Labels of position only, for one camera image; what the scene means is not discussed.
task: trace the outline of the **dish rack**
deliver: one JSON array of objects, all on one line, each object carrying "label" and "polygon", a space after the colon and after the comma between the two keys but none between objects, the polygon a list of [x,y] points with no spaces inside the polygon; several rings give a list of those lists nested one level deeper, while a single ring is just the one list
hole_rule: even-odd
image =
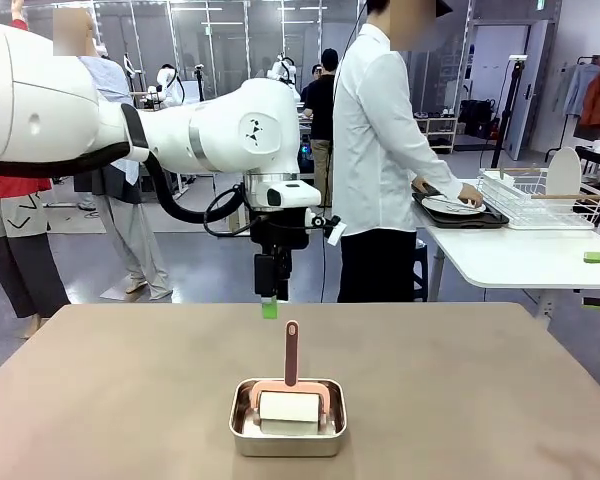
[{"label": "dish rack", "polygon": [[600,216],[600,190],[547,195],[547,168],[481,169],[478,190],[518,230],[592,230]]}]

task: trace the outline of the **open door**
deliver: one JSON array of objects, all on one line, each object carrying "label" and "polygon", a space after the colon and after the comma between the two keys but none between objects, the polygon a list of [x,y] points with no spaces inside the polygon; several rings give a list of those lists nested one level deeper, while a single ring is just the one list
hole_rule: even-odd
[{"label": "open door", "polygon": [[529,42],[525,52],[528,58],[522,71],[520,86],[513,105],[511,123],[504,140],[504,149],[513,160],[518,160],[520,156],[525,134],[528,134],[529,130],[531,107],[537,104],[539,72],[542,67],[548,28],[549,21],[542,20],[536,22],[529,31]]}]

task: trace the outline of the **black pants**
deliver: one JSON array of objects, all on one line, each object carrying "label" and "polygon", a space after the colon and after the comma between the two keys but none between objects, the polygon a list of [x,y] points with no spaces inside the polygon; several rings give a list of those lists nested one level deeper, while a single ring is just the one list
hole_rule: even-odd
[{"label": "black pants", "polygon": [[49,318],[69,304],[46,233],[0,237],[0,284],[18,318]]},{"label": "black pants", "polygon": [[342,237],[338,303],[413,302],[416,233],[375,229]]}]

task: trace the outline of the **black tray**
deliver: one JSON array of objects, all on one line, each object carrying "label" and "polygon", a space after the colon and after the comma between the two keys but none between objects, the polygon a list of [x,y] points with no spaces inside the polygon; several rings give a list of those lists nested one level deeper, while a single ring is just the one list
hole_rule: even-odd
[{"label": "black tray", "polygon": [[433,224],[438,228],[501,228],[509,224],[509,218],[503,215],[494,207],[485,202],[487,209],[480,215],[471,215],[470,217],[461,217],[459,215],[447,215],[445,213],[433,212],[422,206],[422,200],[429,197],[430,194],[415,193],[413,198],[418,207],[425,212]]}]

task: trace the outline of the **stainless steel tray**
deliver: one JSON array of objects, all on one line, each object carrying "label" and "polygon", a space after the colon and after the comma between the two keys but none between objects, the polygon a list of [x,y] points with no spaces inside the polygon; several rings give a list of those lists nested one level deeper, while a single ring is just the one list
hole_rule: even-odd
[{"label": "stainless steel tray", "polygon": [[331,411],[324,433],[307,437],[266,435],[253,422],[253,410],[249,394],[260,380],[282,380],[279,378],[252,378],[245,380],[236,389],[229,418],[229,428],[236,442],[238,453],[245,457],[334,457],[347,432],[347,410],[344,405],[342,387],[333,380],[299,379],[300,382],[319,382],[331,393]]}]

